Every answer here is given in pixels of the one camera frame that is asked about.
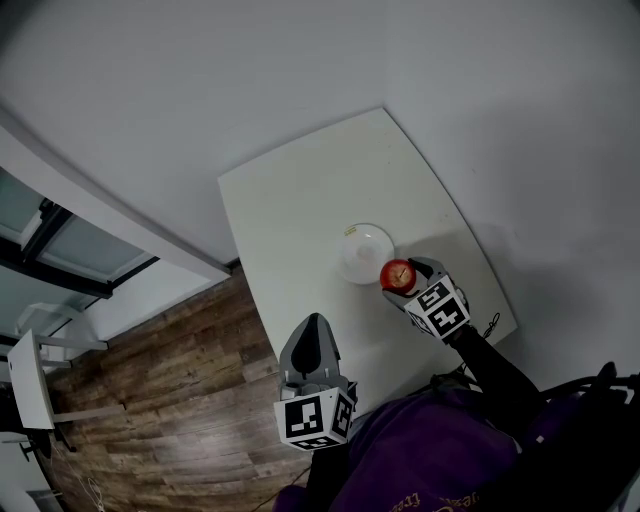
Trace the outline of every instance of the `wooden floor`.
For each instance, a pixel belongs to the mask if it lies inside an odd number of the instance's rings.
[[[56,446],[85,487],[87,477],[100,486],[107,512],[249,512],[310,464],[308,454],[278,441],[277,370],[237,269],[52,376],[59,412],[127,409],[63,425],[77,453]],[[63,507],[95,509],[56,450],[53,464],[41,460]]]

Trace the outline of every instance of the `apple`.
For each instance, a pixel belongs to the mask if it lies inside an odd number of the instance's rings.
[[[416,271],[407,260],[391,260],[380,271],[380,284],[385,290],[408,293],[416,284]]]

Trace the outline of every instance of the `white table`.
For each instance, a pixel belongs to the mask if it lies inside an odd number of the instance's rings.
[[[441,261],[467,294],[478,330],[500,313],[492,343],[516,328],[464,219],[382,109],[290,142],[219,181],[276,355],[307,315],[323,314],[340,350],[341,373],[359,382],[358,415],[422,387],[460,359],[412,328],[378,284],[357,286],[338,275],[337,246],[348,226],[375,224],[391,236],[396,256]]]
[[[39,346],[44,343],[59,346],[70,346],[71,344],[76,348],[81,345],[80,348],[98,350],[106,348],[106,344],[102,342],[36,337],[31,331],[27,332],[7,355],[13,393],[23,427],[53,430],[54,423],[110,416],[124,412],[124,406],[117,405],[89,411],[53,414],[40,362]]]

